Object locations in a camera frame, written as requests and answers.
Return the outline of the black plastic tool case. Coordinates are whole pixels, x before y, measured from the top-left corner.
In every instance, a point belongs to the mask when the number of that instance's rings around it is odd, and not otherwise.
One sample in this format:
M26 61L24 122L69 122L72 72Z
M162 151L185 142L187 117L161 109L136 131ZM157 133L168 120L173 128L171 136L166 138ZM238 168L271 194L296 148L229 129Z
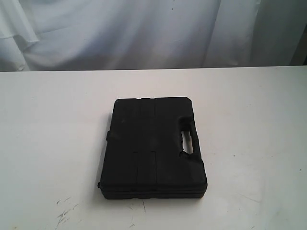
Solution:
M208 182L191 99L115 100L97 186L106 199L203 197Z

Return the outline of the white backdrop curtain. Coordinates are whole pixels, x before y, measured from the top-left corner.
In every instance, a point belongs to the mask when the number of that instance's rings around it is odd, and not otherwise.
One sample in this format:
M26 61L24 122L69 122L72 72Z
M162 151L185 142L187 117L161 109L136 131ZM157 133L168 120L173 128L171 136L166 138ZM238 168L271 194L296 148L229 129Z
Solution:
M304 0L3 0L1 71L283 66Z

